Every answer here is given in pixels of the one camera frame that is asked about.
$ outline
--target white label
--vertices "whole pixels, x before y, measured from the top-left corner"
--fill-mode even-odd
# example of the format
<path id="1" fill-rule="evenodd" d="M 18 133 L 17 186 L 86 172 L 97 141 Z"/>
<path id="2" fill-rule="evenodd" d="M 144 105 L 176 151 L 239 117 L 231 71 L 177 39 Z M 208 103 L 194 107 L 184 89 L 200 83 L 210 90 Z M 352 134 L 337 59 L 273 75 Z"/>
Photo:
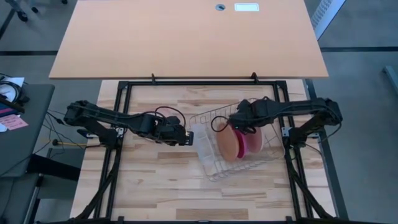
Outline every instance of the white label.
<path id="1" fill-rule="evenodd" d="M 258 3 L 235 3 L 237 12 L 258 12 L 260 10 Z"/>

